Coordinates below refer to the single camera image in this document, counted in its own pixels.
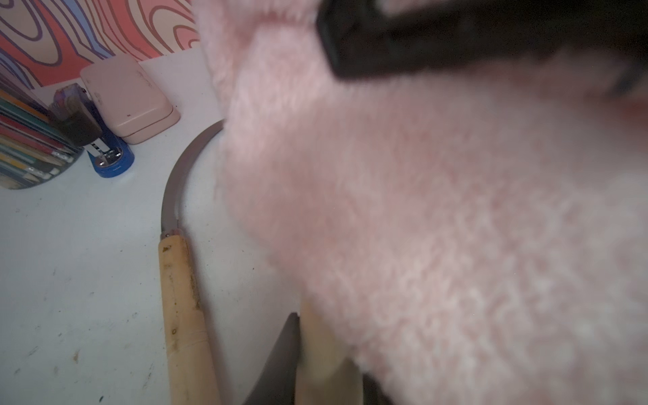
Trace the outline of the wooden handled sickle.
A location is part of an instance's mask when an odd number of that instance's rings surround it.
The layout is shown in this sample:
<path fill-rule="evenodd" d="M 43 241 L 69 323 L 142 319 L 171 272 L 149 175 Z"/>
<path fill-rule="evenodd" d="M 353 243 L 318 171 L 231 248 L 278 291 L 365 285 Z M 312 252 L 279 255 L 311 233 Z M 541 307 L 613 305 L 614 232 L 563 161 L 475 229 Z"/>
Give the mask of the wooden handled sickle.
<path fill-rule="evenodd" d="M 158 245 L 165 349 L 173 404 L 219 404 L 220 393 L 192 253 L 182 233 L 180 205 L 197 158 L 224 128 L 218 121 L 182 152 L 167 180 Z"/>
<path fill-rule="evenodd" d="M 347 350 L 306 298 L 300 305 L 296 404 L 362 404 L 363 377 Z"/>

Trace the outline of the pink terry rag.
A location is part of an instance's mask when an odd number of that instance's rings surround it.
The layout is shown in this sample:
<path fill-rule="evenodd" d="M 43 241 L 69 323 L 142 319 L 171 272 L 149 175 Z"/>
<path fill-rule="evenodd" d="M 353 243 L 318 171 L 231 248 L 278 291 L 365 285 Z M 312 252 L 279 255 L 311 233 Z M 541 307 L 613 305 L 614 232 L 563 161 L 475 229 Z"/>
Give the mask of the pink terry rag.
<path fill-rule="evenodd" d="M 344 82 L 314 1 L 196 1 L 222 186 L 397 404 L 647 401 L 647 82 L 561 52 Z"/>

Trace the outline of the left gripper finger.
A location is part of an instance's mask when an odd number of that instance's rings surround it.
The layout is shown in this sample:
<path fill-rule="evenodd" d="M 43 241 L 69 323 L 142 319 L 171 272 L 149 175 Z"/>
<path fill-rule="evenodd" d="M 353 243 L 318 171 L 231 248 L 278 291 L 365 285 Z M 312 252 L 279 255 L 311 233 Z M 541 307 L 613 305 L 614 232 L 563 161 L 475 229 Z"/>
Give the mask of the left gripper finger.
<path fill-rule="evenodd" d="M 283 324 L 261 375 L 244 404 L 293 405 L 300 353 L 300 317 L 293 312 Z"/>

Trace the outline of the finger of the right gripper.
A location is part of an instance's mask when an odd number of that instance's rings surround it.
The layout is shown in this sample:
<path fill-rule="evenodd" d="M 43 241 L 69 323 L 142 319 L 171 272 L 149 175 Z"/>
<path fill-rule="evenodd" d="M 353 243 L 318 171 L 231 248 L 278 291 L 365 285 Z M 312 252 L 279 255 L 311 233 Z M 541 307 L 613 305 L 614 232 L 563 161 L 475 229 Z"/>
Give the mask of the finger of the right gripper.
<path fill-rule="evenodd" d="M 341 79 L 454 69 L 568 50 L 645 60 L 645 1 L 450 1 L 388 15 L 375 1 L 324 1 L 317 33 Z"/>

